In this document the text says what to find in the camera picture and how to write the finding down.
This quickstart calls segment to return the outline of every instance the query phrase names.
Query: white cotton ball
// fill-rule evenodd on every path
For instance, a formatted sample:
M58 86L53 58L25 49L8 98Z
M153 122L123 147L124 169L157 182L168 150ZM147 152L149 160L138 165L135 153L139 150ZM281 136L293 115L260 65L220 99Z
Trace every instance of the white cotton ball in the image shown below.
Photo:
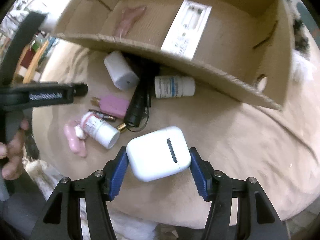
M300 55L296 50L292 54L292 79L296 82L306 82L313 80L313 72L316 67Z
M80 125L75 126L75 131L76 131L76 136L79 139L86 139L87 138L87 134L82 130L82 128L80 127Z

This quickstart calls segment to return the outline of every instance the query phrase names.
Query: cardboard box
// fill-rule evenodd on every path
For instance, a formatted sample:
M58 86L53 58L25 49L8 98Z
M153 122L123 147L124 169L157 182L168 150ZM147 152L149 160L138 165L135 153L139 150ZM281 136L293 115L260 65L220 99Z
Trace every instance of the cardboard box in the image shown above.
M174 67L241 102L281 109L293 31L285 0L190 0L212 6L192 60L161 52L184 0L71 0L55 30L59 38L96 50L121 50ZM126 38L112 33L129 6L146 5ZM267 84L260 92L263 79Z

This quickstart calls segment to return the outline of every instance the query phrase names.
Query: airpods case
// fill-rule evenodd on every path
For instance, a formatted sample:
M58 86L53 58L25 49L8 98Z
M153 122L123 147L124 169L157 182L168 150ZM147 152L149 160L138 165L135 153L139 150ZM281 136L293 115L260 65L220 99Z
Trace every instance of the airpods case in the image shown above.
M191 163L183 133L175 126L132 139L127 145L127 156L133 174L141 181L176 174Z

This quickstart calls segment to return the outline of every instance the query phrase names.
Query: white cylindrical container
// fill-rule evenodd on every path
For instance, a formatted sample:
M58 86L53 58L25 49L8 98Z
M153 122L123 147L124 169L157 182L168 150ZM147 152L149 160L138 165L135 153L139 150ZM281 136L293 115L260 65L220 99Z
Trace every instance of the white cylindrical container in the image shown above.
M138 85L139 78L132 71L121 52L111 52L105 57L104 64L107 67L112 82L120 90L128 90Z
M196 84L192 77L157 76L155 91L156 98L191 97L195 94Z
M81 127L107 149L111 149L120 136L120 132L116 128L93 112L88 112L82 117Z

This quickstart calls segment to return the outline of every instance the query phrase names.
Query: pill bottle label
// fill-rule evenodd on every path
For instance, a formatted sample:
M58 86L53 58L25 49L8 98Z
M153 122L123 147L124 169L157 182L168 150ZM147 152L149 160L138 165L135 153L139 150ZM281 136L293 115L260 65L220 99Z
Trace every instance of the pill bottle label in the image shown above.
M158 84L159 98L180 97L178 78L176 77L161 77Z
M101 125L104 124L104 120L100 119L94 113L90 114L87 119L84 121L83 129L86 131L91 137L95 138L96 133Z

